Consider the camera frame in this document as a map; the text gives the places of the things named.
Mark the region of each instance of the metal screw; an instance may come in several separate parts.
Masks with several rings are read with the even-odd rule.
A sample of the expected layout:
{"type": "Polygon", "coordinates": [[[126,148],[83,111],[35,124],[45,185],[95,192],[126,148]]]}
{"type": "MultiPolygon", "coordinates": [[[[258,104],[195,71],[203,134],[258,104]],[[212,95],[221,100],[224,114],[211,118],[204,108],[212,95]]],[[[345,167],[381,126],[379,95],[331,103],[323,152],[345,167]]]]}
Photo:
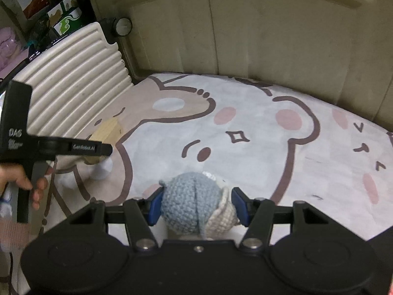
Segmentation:
{"type": "Polygon", "coordinates": [[[246,238],[243,241],[243,245],[249,249],[257,249],[257,248],[261,247],[262,244],[263,243],[260,239],[257,239],[254,237],[246,238]]]}
{"type": "Polygon", "coordinates": [[[136,247],[139,249],[151,249],[156,246],[156,243],[150,238],[141,238],[136,241],[136,247]]]}
{"type": "Polygon", "coordinates": [[[203,246],[195,246],[194,247],[194,251],[197,252],[197,253],[202,253],[203,250],[204,250],[203,246]]]}

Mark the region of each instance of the pink cheek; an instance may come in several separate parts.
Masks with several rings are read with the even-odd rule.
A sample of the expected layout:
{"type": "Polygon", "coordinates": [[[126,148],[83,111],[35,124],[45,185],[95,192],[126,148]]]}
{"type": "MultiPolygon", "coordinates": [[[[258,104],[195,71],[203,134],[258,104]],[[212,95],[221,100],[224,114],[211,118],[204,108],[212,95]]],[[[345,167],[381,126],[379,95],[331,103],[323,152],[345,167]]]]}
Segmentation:
{"type": "Polygon", "coordinates": [[[336,123],[344,130],[348,128],[348,120],[343,111],[337,110],[334,108],[332,110],[333,119],[335,119],[336,123]]]}
{"type": "Polygon", "coordinates": [[[290,131],[300,130],[302,125],[299,113],[288,109],[278,111],[276,121],[283,129],[290,131]]]}
{"type": "Polygon", "coordinates": [[[364,188],[366,189],[367,195],[371,203],[378,204],[379,197],[378,197],[377,186],[375,185],[375,182],[370,174],[363,175],[363,185],[364,188]]]}
{"type": "Polygon", "coordinates": [[[235,115],[236,115],[236,109],[234,107],[227,106],[225,108],[222,108],[214,116],[214,124],[216,125],[227,124],[235,117],[235,115]]]}
{"type": "Polygon", "coordinates": [[[158,188],[160,187],[160,185],[158,183],[155,183],[153,185],[150,185],[143,193],[142,193],[142,197],[144,199],[147,199],[148,197],[150,197],[150,195],[152,195],[158,188]]]}

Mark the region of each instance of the crocheted toy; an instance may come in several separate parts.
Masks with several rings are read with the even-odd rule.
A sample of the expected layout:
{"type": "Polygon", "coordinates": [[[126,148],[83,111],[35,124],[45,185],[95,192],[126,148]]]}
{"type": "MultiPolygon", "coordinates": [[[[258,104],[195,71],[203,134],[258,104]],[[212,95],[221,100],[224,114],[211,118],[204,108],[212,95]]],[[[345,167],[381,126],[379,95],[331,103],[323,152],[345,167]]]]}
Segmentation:
{"type": "Polygon", "coordinates": [[[238,222],[230,188],[209,173],[184,173],[160,185],[162,216],[177,234],[218,238],[238,222]]]}

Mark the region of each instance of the wooden block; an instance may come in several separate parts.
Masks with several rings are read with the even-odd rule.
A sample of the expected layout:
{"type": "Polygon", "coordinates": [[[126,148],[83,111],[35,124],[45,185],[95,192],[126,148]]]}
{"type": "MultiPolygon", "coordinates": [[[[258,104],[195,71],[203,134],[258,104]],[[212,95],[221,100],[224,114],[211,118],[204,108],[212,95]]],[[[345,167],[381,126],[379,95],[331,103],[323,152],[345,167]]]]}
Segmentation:
{"type": "MultiPolygon", "coordinates": [[[[115,146],[123,134],[124,131],[117,118],[110,118],[99,126],[89,140],[108,143],[115,146]]],[[[105,158],[105,156],[84,156],[88,164],[97,164],[105,158]]]]}

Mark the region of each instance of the white crocheted fabric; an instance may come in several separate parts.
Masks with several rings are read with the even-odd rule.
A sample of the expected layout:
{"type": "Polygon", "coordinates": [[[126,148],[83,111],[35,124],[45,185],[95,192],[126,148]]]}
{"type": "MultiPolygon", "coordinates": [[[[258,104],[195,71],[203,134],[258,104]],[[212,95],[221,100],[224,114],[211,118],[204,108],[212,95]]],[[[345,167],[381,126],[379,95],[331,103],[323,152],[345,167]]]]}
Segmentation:
{"type": "Polygon", "coordinates": [[[205,234],[208,239],[220,238],[222,234],[229,231],[238,222],[236,209],[230,199],[231,188],[223,179],[207,172],[203,172],[203,174],[214,180],[223,190],[221,202],[205,226],[205,234]]]}

